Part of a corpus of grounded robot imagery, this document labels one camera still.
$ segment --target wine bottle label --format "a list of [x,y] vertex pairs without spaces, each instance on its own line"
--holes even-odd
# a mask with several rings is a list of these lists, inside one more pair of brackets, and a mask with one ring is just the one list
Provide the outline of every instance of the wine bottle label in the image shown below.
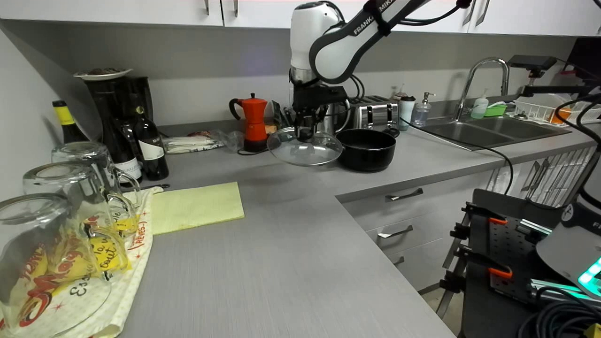
[[64,107],[54,107],[54,111],[56,111],[56,115],[58,116],[58,120],[61,122],[61,125],[68,126],[70,124],[75,124],[75,120],[71,113],[69,112],[69,108]]
[[142,150],[142,157],[146,161],[152,161],[154,159],[159,159],[165,156],[165,151],[161,146],[155,146],[154,144],[138,141],[140,143],[140,149]]
[[[129,176],[132,176],[136,180],[142,176],[142,171],[140,170],[140,165],[138,164],[138,160],[136,158],[132,158],[131,160],[123,163],[115,163],[115,167],[122,170]],[[127,183],[127,180],[119,177],[120,183]]]

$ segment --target toaster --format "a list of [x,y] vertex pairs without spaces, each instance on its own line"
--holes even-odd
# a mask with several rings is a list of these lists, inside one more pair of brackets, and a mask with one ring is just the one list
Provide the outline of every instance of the toaster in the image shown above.
[[386,116],[386,105],[392,105],[392,126],[398,124],[398,101],[387,99],[378,95],[365,96],[362,99],[349,99],[352,120],[350,128],[367,128],[367,107],[373,108],[373,129],[382,131],[386,129],[388,117]]

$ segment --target upside-down glass mug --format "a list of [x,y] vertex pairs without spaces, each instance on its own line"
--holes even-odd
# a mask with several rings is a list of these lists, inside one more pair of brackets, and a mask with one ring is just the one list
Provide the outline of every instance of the upside-down glass mug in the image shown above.
[[109,154],[108,148],[98,142],[72,142],[62,144],[51,153],[52,162],[83,161],[90,164],[102,179],[105,189],[113,194],[121,194],[120,183],[129,183],[134,192],[134,207],[142,202],[138,181],[123,170],[118,169]]
[[66,196],[79,222],[90,230],[90,236],[96,237],[98,233],[105,237],[92,238],[91,241],[99,268],[109,278],[126,269],[129,260],[125,244],[120,237],[123,229],[119,229],[118,224],[113,222],[108,200],[119,201],[125,209],[131,207],[128,206],[129,201],[119,196],[103,194],[100,185],[93,169],[82,162],[46,164],[23,175],[23,188],[26,193],[52,192]]
[[53,337],[105,303],[111,284],[90,240],[65,196],[0,201],[0,336]]

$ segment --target kitchen sink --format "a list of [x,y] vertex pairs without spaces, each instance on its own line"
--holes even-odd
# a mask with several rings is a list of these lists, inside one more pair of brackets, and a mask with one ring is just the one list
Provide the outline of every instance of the kitchen sink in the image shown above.
[[544,127],[534,122],[519,121],[507,117],[483,118],[468,123],[516,138],[540,138],[556,135],[558,131],[562,131],[560,128]]
[[[506,146],[570,132],[562,128],[541,126],[510,117],[485,117],[481,120],[429,124],[422,127],[422,129],[440,135],[439,138],[442,140],[469,150],[477,150],[481,147]],[[462,142],[477,144],[480,147],[470,146]]]

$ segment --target yellow napkin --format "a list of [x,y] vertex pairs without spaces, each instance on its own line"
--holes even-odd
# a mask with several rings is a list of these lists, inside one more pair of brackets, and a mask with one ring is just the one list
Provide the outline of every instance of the yellow napkin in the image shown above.
[[162,192],[152,209],[154,235],[244,218],[238,182]]

